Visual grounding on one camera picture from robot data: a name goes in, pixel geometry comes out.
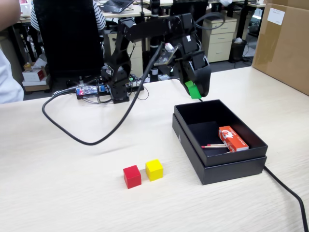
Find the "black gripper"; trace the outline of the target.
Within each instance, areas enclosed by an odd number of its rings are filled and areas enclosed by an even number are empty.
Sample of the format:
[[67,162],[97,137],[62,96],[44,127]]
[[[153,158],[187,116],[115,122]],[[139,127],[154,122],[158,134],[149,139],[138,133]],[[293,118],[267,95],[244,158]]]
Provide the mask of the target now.
[[179,42],[181,59],[176,61],[175,65],[180,83],[187,93],[195,92],[195,84],[201,97],[206,97],[210,89],[211,69],[205,53],[200,50],[195,35],[182,35],[179,37]]

